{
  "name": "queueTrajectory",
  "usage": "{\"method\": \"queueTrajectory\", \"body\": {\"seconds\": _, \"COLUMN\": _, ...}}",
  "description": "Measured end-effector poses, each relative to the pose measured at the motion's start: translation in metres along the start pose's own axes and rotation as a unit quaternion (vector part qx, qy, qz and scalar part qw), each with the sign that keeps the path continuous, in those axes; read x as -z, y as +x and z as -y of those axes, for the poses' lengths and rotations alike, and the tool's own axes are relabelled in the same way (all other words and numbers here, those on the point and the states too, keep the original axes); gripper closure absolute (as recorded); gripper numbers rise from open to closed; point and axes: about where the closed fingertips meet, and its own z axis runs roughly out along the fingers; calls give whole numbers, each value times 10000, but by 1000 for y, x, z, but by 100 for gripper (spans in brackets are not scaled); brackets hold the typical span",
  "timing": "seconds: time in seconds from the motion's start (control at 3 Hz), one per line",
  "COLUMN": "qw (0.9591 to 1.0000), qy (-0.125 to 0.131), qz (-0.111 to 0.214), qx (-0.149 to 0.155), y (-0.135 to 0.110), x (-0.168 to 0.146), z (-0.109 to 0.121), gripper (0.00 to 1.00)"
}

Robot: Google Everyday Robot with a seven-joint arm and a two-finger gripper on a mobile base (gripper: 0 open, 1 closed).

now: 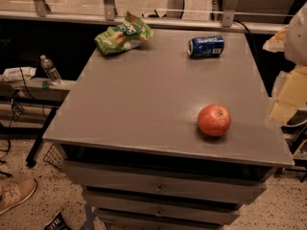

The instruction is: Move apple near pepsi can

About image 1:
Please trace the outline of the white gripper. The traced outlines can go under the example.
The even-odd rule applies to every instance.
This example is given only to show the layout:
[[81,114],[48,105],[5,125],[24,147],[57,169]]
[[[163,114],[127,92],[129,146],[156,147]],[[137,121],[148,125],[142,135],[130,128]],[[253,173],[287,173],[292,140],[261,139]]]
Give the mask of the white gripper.
[[[283,52],[287,60],[307,65],[307,3],[285,26],[267,40],[263,49]],[[279,124],[287,123],[297,111],[307,104],[307,66],[296,66],[289,73],[281,71],[272,89],[269,118]]]

